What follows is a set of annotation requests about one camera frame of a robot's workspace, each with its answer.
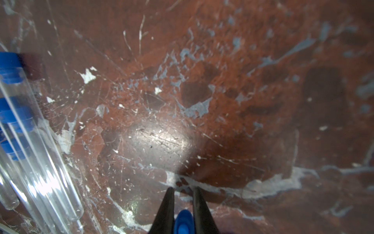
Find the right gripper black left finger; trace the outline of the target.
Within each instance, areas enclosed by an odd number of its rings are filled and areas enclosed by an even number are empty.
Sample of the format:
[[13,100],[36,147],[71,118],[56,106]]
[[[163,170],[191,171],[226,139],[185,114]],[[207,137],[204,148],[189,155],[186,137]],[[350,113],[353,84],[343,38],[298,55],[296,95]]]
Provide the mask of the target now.
[[159,207],[149,234],[173,234],[174,227],[174,188],[169,187]]

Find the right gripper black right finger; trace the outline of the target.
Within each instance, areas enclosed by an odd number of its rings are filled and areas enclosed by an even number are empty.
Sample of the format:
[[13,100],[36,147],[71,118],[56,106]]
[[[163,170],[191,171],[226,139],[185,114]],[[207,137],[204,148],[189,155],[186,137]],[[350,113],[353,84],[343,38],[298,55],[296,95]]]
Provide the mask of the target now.
[[193,217],[196,234],[220,233],[199,187],[193,188]]

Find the blue stopper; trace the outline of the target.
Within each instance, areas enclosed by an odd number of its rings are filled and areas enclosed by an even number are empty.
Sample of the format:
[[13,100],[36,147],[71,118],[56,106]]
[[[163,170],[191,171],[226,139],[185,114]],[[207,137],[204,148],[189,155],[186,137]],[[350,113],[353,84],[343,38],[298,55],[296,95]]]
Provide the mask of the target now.
[[173,234],[195,234],[194,218],[189,210],[182,210],[174,223]]

